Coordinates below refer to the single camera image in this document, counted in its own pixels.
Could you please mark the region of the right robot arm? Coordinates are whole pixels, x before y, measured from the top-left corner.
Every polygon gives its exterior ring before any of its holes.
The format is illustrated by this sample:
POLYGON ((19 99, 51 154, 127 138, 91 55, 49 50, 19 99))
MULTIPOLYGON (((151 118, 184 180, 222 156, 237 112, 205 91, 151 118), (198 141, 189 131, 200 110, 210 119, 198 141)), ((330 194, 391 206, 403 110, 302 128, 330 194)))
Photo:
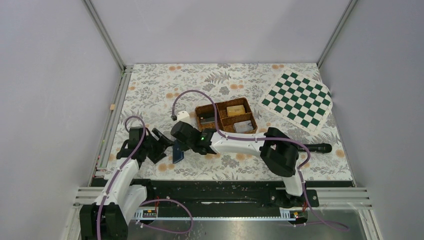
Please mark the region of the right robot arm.
POLYGON ((191 150, 200 155, 235 153, 259 157, 273 174, 283 180, 285 196, 278 200, 272 195, 272 202, 281 203, 286 208, 303 207, 307 202, 298 159, 299 150, 307 154, 310 150, 275 127, 270 127, 265 133, 245 134, 215 128, 200 131, 186 122, 178 121, 170 134, 180 144, 182 151, 191 150))

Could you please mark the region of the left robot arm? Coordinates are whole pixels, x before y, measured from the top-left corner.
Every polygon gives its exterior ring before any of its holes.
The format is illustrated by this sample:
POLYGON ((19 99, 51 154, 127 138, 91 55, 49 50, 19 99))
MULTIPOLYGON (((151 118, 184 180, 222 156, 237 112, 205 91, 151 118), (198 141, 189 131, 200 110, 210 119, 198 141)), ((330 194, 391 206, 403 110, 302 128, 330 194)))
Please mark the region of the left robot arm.
POLYGON ((157 163, 166 157, 166 149, 174 142, 154 128, 131 127, 116 155, 116 168, 99 196, 84 204, 79 212, 83 240, 125 240, 128 228, 140 204, 148 206, 155 192, 131 182, 142 163, 149 159, 157 163))

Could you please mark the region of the blue leather card holder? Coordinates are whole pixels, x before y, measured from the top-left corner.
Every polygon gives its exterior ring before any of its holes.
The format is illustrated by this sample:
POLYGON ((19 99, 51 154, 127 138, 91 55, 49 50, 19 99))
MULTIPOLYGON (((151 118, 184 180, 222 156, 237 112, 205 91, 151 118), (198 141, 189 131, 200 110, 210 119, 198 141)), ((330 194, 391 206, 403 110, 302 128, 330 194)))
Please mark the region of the blue leather card holder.
POLYGON ((184 151, 181 149, 179 141, 176 140, 172 146, 172 163, 177 164, 184 159, 184 151))

